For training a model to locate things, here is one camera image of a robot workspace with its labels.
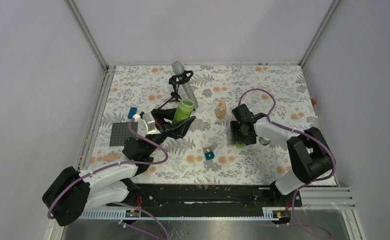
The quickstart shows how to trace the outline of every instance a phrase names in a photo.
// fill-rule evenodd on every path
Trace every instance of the tabletop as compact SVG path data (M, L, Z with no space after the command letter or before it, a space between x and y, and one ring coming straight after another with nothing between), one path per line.
M270 184L291 169L286 146L273 142L268 146L254 144L237 148L229 144L231 110L240 96L252 88L269 91L276 98L276 108L271 118L290 127L302 130L318 127L310 96L299 66L251 65L187 65L194 72L190 85L199 103L192 113L196 120L182 139L167 138L162 144L169 159L152 165L146 172L132 180L135 183L158 184ZM170 65L116 66L107 98L101 125L89 168L96 168L118 159L121 146L109 146L112 124L128 122L131 107L138 113L150 112L162 105L172 92L168 79L173 75ZM185 93L179 89L182 98ZM220 101L227 104L226 117L218 120L215 108ZM248 93L242 100L254 113L267 113L271 98L260 91ZM169 103L166 108L175 108ZM139 133L146 132L139 128ZM215 158L206 161L202 148L217 143ZM152 157L161 161L164 153L156 150ZM336 185L335 179L314 182L314 185Z

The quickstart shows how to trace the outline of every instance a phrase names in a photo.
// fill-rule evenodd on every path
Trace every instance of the gray floor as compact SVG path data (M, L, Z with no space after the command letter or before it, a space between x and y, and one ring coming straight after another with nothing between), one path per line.
M319 224L328 229L333 239L349 239L342 215L337 210L297 211L301 222ZM67 226L62 240L153 240L153 237L126 228L112 220L77 220ZM264 239L315 239L299 226L270 227L264 221L163 221L173 240L264 240ZM152 220L137 221L135 226L164 237L161 229ZM326 237L326 233L317 228L314 233Z

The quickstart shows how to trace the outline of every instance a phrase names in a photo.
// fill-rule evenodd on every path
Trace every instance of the green cup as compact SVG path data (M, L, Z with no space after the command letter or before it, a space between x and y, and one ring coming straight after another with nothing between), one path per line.
M190 99L182 99L177 106L176 113L174 114L171 124L177 124L190 117L193 112L193 102Z

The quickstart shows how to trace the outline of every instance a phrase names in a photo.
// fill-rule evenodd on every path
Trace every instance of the wall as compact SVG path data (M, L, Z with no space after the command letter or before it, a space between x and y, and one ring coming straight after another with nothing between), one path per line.
M78 158L102 70L63 0L0 0L0 240L40 240L42 195Z
M390 238L390 1L343 1L304 73L367 239Z
M332 0L76 0L110 65L298 63Z

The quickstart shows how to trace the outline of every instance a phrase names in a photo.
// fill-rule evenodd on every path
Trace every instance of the floor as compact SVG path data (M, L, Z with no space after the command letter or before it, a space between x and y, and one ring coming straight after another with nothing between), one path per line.
M333 239L349 239L345 222L338 210L307 210L297 211L298 217L302 223L319 224L328 229L333 236ZM153 238L135 231L133 229L123 229L117 224L118 221L112 220L84 220L79 219L74 223L65 227L62 240L152 240ZM215 240L286 240L296 239L309 240L315 239L308 235L299 226L289 227L272 227L270 222L265 221L207 221L207 220L173 220L162 221L165 228L173 240L200 240L200 239L215 239ZM139 220L134 223L135 226L148 230L149 232L165 237L161 229L152 220ZM324 232L318 228L309 228L316 234L322 237L327 237Z
M159 184L269 184L290 170L286 146L271 143L236 148L229 144L229 123L234 119L231 110L236 107L243 92L262 88L271 92L277 106L271 118L297 129L318 126L310 96L299 66L240 66L240 65L190 65L194 76L190 84L197 97L197 117L183 139L168 138L163 146L169 152L166 163L151 166L134 177L136 183ZM112 123L128 122L130 107L138 113L149 112L164 103L172 91L168 78L173 75L169 65L117 66L97 134L89 168L96 168L118 159L122 147L109 147ZM185 96L180 88L180 95ZM215 117L219 101L227 104L227 114L222 120ZM272 101L262 92L250 92L243 99L250 110L267 113ZM166 108L176 107L176 103ZM202 148L217 143L213 161L206 161ZM163 159L159 150L152 155ZM336 185L331 178L313 185Z

